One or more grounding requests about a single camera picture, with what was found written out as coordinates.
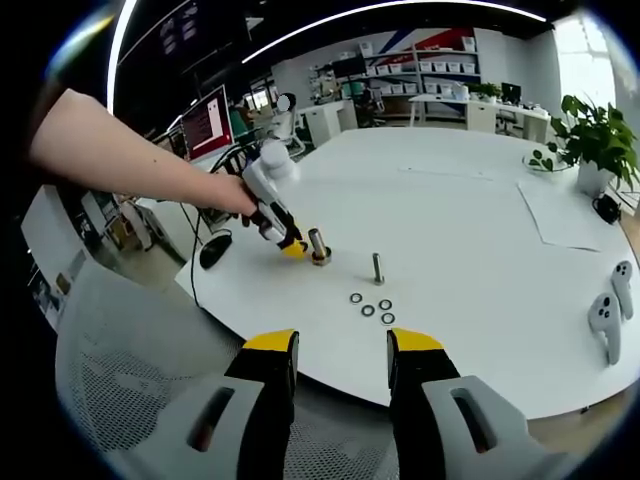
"white vr controller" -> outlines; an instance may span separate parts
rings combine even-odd
[[[633,303],[631,301],[632,273],[633,267],[631,266],[631,262],[625,260],[616,265],[611,274],[611,283],[620,301],[622,316],[627,320],[633,317]]]
[[[620,360],[620,304],[612,293],[602,293],[589,309],[589,325],[594,332],[607,337],[607,358],[610,365]]]

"paper sheet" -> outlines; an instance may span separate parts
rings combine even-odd
[[[518,182],[543,243],[599,252],[589,227],[592,218],[588,202],[573,192],[550,185]]]

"white shelving unit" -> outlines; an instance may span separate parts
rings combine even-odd
[[[425,89],[424,89],[424,84],[423,84],[423,78],[424,77],[441,77],[441,78],[448,78],[450,80],[453,81],[465,81],[465,80],[479,80],[480,79],[480,73],[464,73],[464,72],[460,72],[460,73],[454,73],[454,72],[421,72],[420,71],[420,61],[424,61],[426,58],[429,58],[430,60],[433,59],[434,57],[440,57],[440,56],[446,56],[446,55],[466,55],[470,58],[470,62],[471,63],[471,58],[473,58],[473,63],[476,64],[476,72],[480,71],[480,61],[479,61],[479,54],[478,52],[466,52],[466,51],[461,51],[461,50],[422,50],[422,49],[417,49],[415,44],[412,45],[411,50],[406,50],[403,52],[386,52],[386,53],[379,53],[379,54],[375,54],[375,55],[369,55],[367,57],[364,57],[365,61],[367,60],[376,60],[376,59],[380,59],[380,58],[393,58],[393,57],[411,57],[411,61],[410,62],[403,62],[403,64],[409,65],[411,70],[408,71],[404,71],[402,73],[387,73],[387,74],[383,74],[383,75],[355,75],[352,76],[351,79],[352,80],[356,80],[356,79],[367,79],[367,80],[375,80],[375,79],[383,79],[383,78],[389,78],[389,77],[396,77],[398,78],[398,80],[400,81],[404,81],[404,82],[412,82],[412,83],[416,83],[418,86],[418,92],[415,94],[412,93],[391,93],[391,94],[382,94],[382,98],[406,98],[407,100],[410,97],[413,97],[415,95],[420,95],[422,93],[425,93]],[[448,113],[443,113],[443,114],[429,114],[426,112],[426,106],[425,104],[420,104],[419,107],[419,113],[420,113],[420,118],[421,120],[426,119],[426,118],[443,118],[443,119],[460,119],[460,118],[464,118],[460,115],[456,115],[456,114],[448,114]],[[391,113],[391,114],[382,114],[380,115],[381,118],[409,118],[410,114],[409,113]]]

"storage box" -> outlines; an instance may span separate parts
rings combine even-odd
[[[424,93],[428,93],[429,95],[437,95],[438,84],[431,83],[431,82],[424,82]]]
[[[450,83],[441,83],[440,92],[443,97],[453,97],[453,86]]]
[[[451,73],[460,73],[460,62],[447,62]]]
[[[362,53],[363,57],[373,55],[373,45],[371,45],[371,42],[360,42],[360,53]]]
[[[476,51],[476,39],[473,37],[462,37],[462,46],[465,52]]]

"metal bolt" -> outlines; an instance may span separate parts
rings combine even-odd
[[[327,248],[322,241],[322,235],[320,235],[320,230],[317,228],[312,228],[309,230],[309,240],[311,240],[311,245],[313,245],[313,251],[316,254],[316,257],[322,259],[327,256]]]
[[[384,285],[384,275],[382,275],[382,263],[380,262],[380,255],[378,253],[373,254],[373,269],[376,272],[374,283],[376,285]]]

